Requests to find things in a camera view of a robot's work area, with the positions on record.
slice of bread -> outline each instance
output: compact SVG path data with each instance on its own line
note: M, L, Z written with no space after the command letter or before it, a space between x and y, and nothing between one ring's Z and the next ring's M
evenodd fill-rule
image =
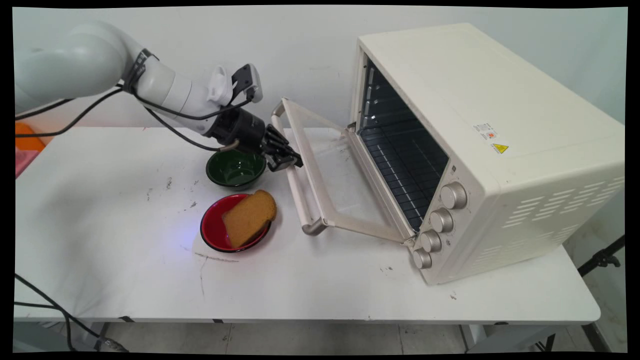
M254 240L276 218L276 202L270 193L258 190L222 215L229 242L237 249Z

white wall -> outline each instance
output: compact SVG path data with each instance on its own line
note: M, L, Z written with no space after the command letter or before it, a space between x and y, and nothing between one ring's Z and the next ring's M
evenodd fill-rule
M346 125L358 35L470 22L624 124L627 18L626 8L14 8L13 46L46 47L81 22L104 20L193 79L205 80L215 65L235 71L252 62L260 72L264 100L247 109L263 119L279 97L287 96ZM76 100L28 123L36 131L60 129L96 98ZM158 126L126 94L101 104L79 125ZM610 201L567 243L577 265L624 233L623 200L619 195ZM624 274L624 267L596 269L585 280L603 308L601 331L610 345L626 350Z

oven knob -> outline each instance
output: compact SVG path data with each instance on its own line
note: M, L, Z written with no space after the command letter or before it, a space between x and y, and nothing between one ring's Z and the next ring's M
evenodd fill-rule
M413 252L413 262L418 269L431 268L431 255L424 249L418 249Z
M467 205L467 193L458 182L447 184L440 190L440 200L447 209L461 209Z
M429 214L429 221L433 229L439 233L448 233L453 230L453 219L445 208L437 209Z
M437 252L442 249L442 242L438 233L433 230L425 231L420 234L420 244L422 248L428 252Z

warning label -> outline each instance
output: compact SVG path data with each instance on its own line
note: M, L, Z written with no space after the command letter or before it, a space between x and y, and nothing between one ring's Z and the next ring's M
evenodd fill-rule
M484 124L474 125L474 130L482 136L487 146L490 146L496 154L502 155L509 148L510 145L505 145L505 143L510 143L503 135L498 134L498 132L493 128L491 124L485 122ZM512 150L509 150L507 155L514 155Z
M500 145L499 143L493 144L493 147L501 154L509 148L507 145Z

toaster oven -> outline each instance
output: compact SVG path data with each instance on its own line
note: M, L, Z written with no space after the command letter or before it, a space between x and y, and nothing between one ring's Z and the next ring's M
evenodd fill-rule
M396 241L438 284L550 252L624 186L624 126L470 24L362 36L355 68L348 126L271 117L308 235Z

